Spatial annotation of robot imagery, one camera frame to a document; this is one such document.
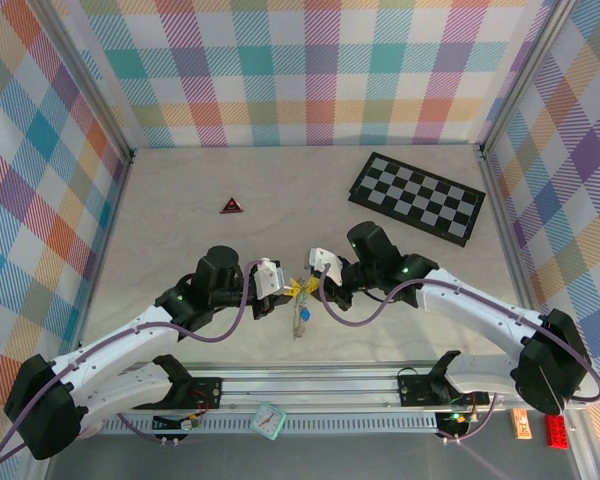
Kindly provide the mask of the black and white chessboard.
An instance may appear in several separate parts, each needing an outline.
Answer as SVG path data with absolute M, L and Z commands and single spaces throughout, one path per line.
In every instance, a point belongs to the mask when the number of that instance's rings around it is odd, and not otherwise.
M 482 191 L 374 152 L 348 200 L 464 247 L 485 197 Z

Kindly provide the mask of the teal square clock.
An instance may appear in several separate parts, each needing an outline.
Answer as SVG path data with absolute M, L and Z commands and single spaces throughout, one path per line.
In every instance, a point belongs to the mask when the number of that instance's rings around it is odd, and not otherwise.
M 269 440 L 275 440 L 286 422 L 286 413 L 279 408 L 263 402 L 250 422 L 250 428 Z

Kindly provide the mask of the small black controller board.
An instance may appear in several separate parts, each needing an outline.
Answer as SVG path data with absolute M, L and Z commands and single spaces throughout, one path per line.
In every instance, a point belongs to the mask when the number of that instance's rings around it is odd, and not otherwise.
M 204 414 L 201 412 L 190 413 L 184 416 L 154 415 L 151 421 L 151 428 L 154 431 L 189 431 L 198 428 L 201 425 L 203 418 Z
M 470 418 L 464 413 L 438 412 L 435 416 L 441 438 L 462 437 L 469 431 Z

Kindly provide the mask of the small wooden block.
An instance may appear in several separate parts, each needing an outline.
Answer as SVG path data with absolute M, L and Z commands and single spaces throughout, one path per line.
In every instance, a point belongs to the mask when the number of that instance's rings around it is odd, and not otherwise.
M 524 408 L 511 410 L 514 437 L 517 440 L 531 440 L 533 438 L 528 412 Z

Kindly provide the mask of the red toy brick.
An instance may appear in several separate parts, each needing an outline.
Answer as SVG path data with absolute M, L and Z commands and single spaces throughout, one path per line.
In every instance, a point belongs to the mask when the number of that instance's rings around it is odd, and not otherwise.
M 545 429 L 547 446 L 553 449 L 567 450 L 569 448 L 569 439 L 562 415 L 546 415 Z

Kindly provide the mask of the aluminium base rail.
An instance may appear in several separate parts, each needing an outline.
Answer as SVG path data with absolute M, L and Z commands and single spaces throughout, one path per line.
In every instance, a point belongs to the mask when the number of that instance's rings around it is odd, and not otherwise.
M 504 366 L 498 374 L 477 379 L 477 371 L 457 381 L 454 387 L 464 393 L 483 391 L 493 396 L 498 410 L 532 406 L 520 397 L 509 371 L 512 362 L 502 356 L 489 356 Z M 434 364 L 427 361 L 293 365 L 211 365 L 185 363 L 191 377 L 220 377 L 223 393 L 220 408 L 214 413 L 253 412 L 269 403 L 287 413 L 376 412 L 384 408 L 406 408 L 413 411 L 468 410 L 471 406 L 403 407 L 398 394 L 397 376 L 427 375 Z

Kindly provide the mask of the aluminium side rail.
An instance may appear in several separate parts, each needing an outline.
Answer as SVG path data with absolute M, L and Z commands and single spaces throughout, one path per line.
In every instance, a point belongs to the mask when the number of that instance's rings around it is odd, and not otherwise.
M 102 242 L 101 242 L 101 250 L 100 250 L 100 253 L 98 254 L 98 256 L 96 257 L 96 262 L 93 267 L 93 271 L 92 271 L 93 278 L 92 278 L 90 286 L 87 290 L 86 302 L 85 302 L 84 308 L 82 309 L 82 311 L 80 313 L 80 316 L 76 323 L 76 327 L 73 331 L 73 334 L 71 336 L 71 340 L 69 343 L 69 347 L 72 350 L 75 350 L 76 348 L 80 348 L 83 344 L 83 339 L 84 339 L 85 331 L 87 328 L 88 318 L 89 318 L 89 314 L 91 311 L 92 303 L 93 303 L 97 288 L 100 283 L 100 279 L 101 279 L 102 272 L 104 269 L 104 264 L 106 262 L 106 257 L 107 257 L 108 250 L 109 250 L 109 245 L 110 245 L 111 239 L 114 234 L 116 222 L 118 220 L 121 205 L 124 201 L 124 196 L 126 193 L 126 189 L 127 189 L 128 183 L 129 183 L 129 178 L 131 176 L 133 166 L 136 162 L 137 154 L 138 154 L 138 148 L 134 148 L 129 151 L 129 161 L 125 164 L 125 166 L 123 167 L 123 170 L 122 170 L 122 175 L 121 175 L 121 179 L 120 179 L 118 192 L 114 198 L 115 202 L 113 203 L 113 206 L 110 210 L 110 215 L 108 218 L 106 229 L 104 230 L 104 235 L 103 235 Z
M 479 148 L 476 148 L 474 153 L 486 197 L 494 217 L 496 231 L 507 265 L 508 276 L 515 293 L 516 305 L 528 310 L 537 310 L 538 302 L 524 269 L 524 262 L 517 244 L 517 238 L 509 222 L 506 205 L 497 185 L 491 164 Z

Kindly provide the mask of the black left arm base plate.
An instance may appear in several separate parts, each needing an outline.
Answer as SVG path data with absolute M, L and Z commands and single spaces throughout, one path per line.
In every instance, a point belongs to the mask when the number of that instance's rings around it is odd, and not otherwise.
M 185 393 L 180 407 L 193 410 L 216 410 L 220 408 L 222 393 L 222 378 L 194 377 L 185 383 Z

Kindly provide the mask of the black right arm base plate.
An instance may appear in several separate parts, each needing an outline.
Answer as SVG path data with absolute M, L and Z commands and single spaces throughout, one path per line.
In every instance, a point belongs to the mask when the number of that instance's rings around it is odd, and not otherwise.
M 398 394 L 403 407 L 414 406 L 486 406 L 487 392 L 461 393 L 444 377 L 431 374 L 398 375 Z

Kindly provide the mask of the aluminium frame post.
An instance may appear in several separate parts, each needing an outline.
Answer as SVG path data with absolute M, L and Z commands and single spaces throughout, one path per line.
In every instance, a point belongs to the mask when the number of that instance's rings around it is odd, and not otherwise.
M 504 72 L 496 78 L 494 98 L 475 144 L 488 159 L 511 122 L 531 81 L 578 0 L 528 0 L 514 25 L 511 43 L 502 58 Z
M 42 25 L 42 28 L 50 37 L 59 56 L 65 62 L 66 69 L 71 74 L 80 92 L 84 95 L 87 103 L 94 112 L 94 116 L 101 123 L 103 130 L 122 154 L 124 162 L 132 164 L 135 157 L 134 149 L 125 138 L 112 110 L 100 92 L 94 77 L 91 75 L 79 49 L 75 46 L 69 32 L 66 30 L 61 17 L 55 11 L 51 0 L 27 0 L 27 2 Z

